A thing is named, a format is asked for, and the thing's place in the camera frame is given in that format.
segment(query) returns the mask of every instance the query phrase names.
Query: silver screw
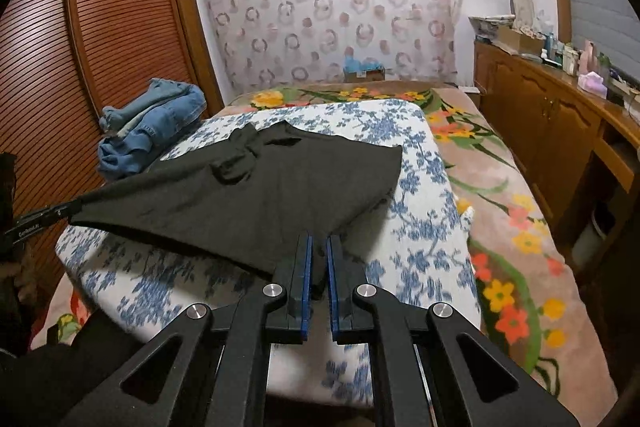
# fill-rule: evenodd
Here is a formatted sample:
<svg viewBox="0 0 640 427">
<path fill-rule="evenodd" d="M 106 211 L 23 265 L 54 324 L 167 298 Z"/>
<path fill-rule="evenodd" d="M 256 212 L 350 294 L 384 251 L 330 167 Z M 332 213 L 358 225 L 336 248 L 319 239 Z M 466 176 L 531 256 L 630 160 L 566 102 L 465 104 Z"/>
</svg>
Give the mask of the silver screw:
<svg viewBox="0 0 640 427">
<path fill-rule="evenodd" d="M 267 295 L 268 297 L 277 297 L 282 293 L 282 286 L 276 283 L 271 283 L 262 288 L 262 293 Z"/>
<path fill-rule="evenodd" d="M 356 288 L 356 292 L 362 297 L 372 297 L 376 294 L 376 287 L 372 284 L 361 284 Z"/>
<path fill-rule="evenodd" d="M 207 314 L 207 307 L 204 304 L 192 304 L 187 308 L 187 317 L 190 319 L 201 319 Z"/>
<path fill-rule="evenodd" d="M 447 303 L 438 302 L 433 305 L 433 313 L 435 313 L 438 317 L 446 319 L 447 317 L 453 315 L 453 308 Z"/>
</svg>

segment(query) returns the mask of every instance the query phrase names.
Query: wooden countertop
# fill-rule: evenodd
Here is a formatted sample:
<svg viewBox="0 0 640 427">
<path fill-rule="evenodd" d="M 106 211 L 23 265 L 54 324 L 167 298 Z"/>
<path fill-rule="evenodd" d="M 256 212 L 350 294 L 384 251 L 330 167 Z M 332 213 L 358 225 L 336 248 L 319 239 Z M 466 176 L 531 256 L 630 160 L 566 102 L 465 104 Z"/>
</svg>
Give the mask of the wooden countertop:
<svg viewBox="0 0 640 427">
<path fill-rule="evenodd" d="M 509 55 L 505 51 L 491 46 L 493 49 L 498 50 L 505 55 Z M 577 93 L 580 100 L 584 102 L 588 107 L 593 109 L 602 118 L 608 121 L 615 129 L 625 137 L 626 140 L 637 150 L 640 148 L 640 125 L 638 125 L 628 114 L 624 107 L 620 107 L 612 102 L 601 99 L 599 96 L 588 93 L 578 88 L 578 79 L 574 76 L 569 76 L 562 70 L 556 70 L 551 66 L 545 66 L 544 64 L 537 64 L 530 60 L 525 60 L 520 57 L 512 57 L 520 65 L 535 71 L 536 73 L 544 75 L 550 79 L 557 86 L 564 89 L 573 89 L 574 94 Z"/>
</svg>

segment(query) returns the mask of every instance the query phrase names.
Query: bed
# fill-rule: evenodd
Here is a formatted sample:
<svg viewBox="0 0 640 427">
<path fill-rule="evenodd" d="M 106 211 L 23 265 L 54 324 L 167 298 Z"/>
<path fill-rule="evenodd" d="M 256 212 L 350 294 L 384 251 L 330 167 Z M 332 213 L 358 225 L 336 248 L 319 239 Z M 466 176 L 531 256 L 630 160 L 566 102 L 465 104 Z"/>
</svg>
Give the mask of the bed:
<svg viewBox="0 0 640 427">
<path fill-rule="evenodd" d="M 341 130 L 345 136 L 381 144 L 401 142 L 402 174 L 384 208 L 387 214 L 367 216 L 346 240 L 350 248 L 361 249 L 370 282 L 417 305 L 449 300 L 476 325 L 482 317 L 482 329 L 495 344 L 558 397 L 581 425 L 595 426 L 615 402 L 616 390 L 572 272 L 556 250 L 507 147 L 464 93 L 432 86 L 376 82 L 282 87 L 243 95 L 168 156 L 222 139 L 231 127 L 244 122 L 262 125 L 276 118 L 295 119 L 294 125 L 319 132 Z M 220 118 L 228 123 L 226 130 L 213 124 Z M 431 187 L 431 193 L 421 190 L 425 187 Z M 455 197 L 449 195 L 449 187 Z M 407 203 L 399 213 L 403 216 L 398 214 L 399 201 Z M 432 211 L 448 216 L 450 222 L 451 236 L 437 249 L 420 237 L 422 217 Z M 383 223 L 373 241 L 371 220 Z M 469 228 L 467 257 L 464 242 Z M 238 299 L 251 279 L 219 261 L 197 266 L 193 260 L 123 245 L 104 232 L 74 227 L 61 236 L 57 253 L 75 284 L 141 338 L 158 331 L 191 302 L 185 289 L 190 278 L 202 273 L 209 278 L 207 284 L 214 291 L 206 298 L 214 305 Z M 78 314 L 86 312 L 78 305 L 81 299 L 68 294 L 71 286 L 61 286 L 64 289 L 56 292 L 57 304 L 47 320 L 60 318 L 59 324 L 66 328 L 62 335 L 70 338 L 84 320 Z M 68 309 L 67 303 L 73 301 L 76 314 Z M 270 371 L 270 392 L 366 405 L 371 399 L 366 348 L 339 347 L 327 335 L 313 336 L 326 329 L 325 309 L 319 307 L 314 314 L 315 342 L 302 348 L 274 348 L 272 364 L 286 364 L 287 371 Z M 36 336 L 34 346 L 38 343 L 42 340 Z"/>
</svg>

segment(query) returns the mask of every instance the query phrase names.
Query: white and blue floral fabric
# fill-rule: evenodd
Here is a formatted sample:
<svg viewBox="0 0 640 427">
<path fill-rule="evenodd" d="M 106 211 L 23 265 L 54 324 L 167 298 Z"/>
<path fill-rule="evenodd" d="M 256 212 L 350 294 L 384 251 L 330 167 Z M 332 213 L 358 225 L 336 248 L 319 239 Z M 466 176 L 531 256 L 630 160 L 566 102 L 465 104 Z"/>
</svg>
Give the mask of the white and blue floral fabric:
<svg viewBox="0 0 640 427">
<path fill-rule="evenodd" d="M 480 311 L 461 220 L 444 164 L 417 105 L 397 99 L 287 107 L 203 123 L 163 159 L 226 139 L 252 123 L 295 127 L 383 146 L 402 146 L 398 185 L 388 200 L 352 223 L 345 250 L 366 264 L 367 279 L 403 302 L 450 302 L 477 327 Z M 336 175 L 340 166 L 335 166 Z M 56 246 L 69 276 L 114 321 L 147 341 L 191 303 L 212 308 L 238 301 L 263 281 L 214 257 L 184 257 L 100 230 L 67 227 Z M 309 341 L 274 346 L 268 390 L 323 403 L 371 404 L 364 345 L 331 340 L 326 300 L 314 303 Z"/>
</svg>

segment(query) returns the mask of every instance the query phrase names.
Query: pile of clothing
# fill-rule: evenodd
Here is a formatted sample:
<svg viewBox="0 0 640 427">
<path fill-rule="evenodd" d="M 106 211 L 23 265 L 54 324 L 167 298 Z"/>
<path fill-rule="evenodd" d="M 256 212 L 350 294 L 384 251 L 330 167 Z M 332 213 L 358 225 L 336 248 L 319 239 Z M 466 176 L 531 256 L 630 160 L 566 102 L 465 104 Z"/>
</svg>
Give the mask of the pile of clothing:
<svg viewBox="0 0 640 427">
<path fill-rule="evenodd" d="M 193 132 L 206 107 L 198 86 L 152 78 L 146 92 L 122 109 L 102 110 L 98 172 L 107 181 L 139 174 Z"/>
</svg>

